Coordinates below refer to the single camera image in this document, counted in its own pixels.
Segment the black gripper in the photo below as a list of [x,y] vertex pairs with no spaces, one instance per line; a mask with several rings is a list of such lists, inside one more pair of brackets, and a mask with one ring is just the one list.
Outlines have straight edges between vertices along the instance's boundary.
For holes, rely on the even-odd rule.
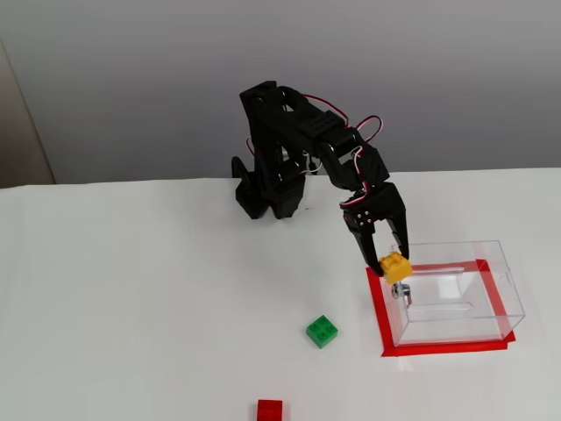
[[371,146],[361,146],[353,156],[353,165],[361,190],[340,204],[347,228],[354,236],[366,265],[378,276],[384,271],[376,253],[374,223],[386,220],[400,254],[409,259],[406,208],[380,153]]

